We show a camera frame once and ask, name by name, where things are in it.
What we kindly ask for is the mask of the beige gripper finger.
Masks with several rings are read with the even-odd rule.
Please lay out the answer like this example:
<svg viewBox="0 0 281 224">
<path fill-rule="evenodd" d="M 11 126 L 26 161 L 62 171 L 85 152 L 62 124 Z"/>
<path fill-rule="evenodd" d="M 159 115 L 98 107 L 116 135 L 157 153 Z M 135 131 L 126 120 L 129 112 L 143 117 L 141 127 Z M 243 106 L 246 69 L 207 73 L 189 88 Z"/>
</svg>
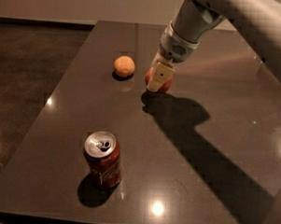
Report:
<svg viewBox="0 0 281 224">
<path fill-rule="evenodd" d="M 147 89 L 151 92 L 157 92 L 160 87 L 172 77 L 175 69 L 172 65 L 167 63 L 158 63 L 154 69 L 152 69 L 152 77 L 149 79 Z"/>
<path fill-rule="evenodd" d="M 158 63 L 163 63 L 164 58 L 161 56 L 159 52 L 156 53 L 154 59 L 152 60 L 150 68 L 154 69 Z"/>
</svg>

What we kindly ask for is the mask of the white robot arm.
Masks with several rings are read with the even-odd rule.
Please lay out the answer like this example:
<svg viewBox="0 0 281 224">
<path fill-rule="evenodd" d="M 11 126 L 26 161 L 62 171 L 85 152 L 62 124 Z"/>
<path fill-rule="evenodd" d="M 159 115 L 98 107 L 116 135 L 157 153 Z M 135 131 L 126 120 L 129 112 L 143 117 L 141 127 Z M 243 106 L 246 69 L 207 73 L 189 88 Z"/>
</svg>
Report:
<svg viewBox="0 0 281 224">
<path fill-rule="evenodd" d="M 161 93 L 175 70 L 196 50 L 204 34 L 229 20 L 281 84 L 281 4 L 275 0 L 185 0 L 164 29 L 146 74 L 149 91 Z M 192 128 L 161 124 L 166 135 L 240 224 L 260 224 L 270 194 Z"/>
</svg>

